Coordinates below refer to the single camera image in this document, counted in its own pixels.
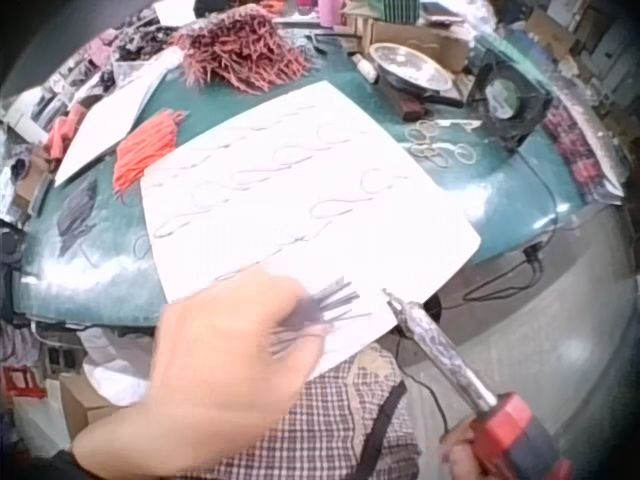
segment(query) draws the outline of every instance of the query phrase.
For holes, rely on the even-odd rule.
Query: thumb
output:
[[[302,389],[324,353],[324,339],[330,330],[331,325],[327,324],[307,328],[279,361],[282,390],[295,395]]]

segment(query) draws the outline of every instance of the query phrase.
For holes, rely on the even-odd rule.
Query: red cord bundle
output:
[[[178,124],[184,112],[163,110],[136,128],[116,150],[113,191],[124,192],[142,178],[145,169],[176,149]]]
[[[272,16],[253,4],[185,27],[172,41],[184,51],[188,85],[222,78],[255,94],[297,80],[309,70],[302,50],[291,46]]]

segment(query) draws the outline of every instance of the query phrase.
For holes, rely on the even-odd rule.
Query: metal tool barrel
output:
[[[453,342],[424,311],[411,302],[405,306],[406,321],[414,340],[476,414],[498,403],[497,397],[480,381],[458,354]]]

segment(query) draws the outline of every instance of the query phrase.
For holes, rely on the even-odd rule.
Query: black fan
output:
[[[552,100],[546,88],[489,49],[482,57],[467,104],[478,109],[487,131],[514,151],[544,119]]]

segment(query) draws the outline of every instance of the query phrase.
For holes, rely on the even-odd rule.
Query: red plastic stool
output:
[[[13,374],[22,374],[24,387],[16,385]],[[29,367],[2,367],[2,375],[7,385],[7,392],[12,397],[45,398],[47,396],[47,392],[40,388],[33,370]]]

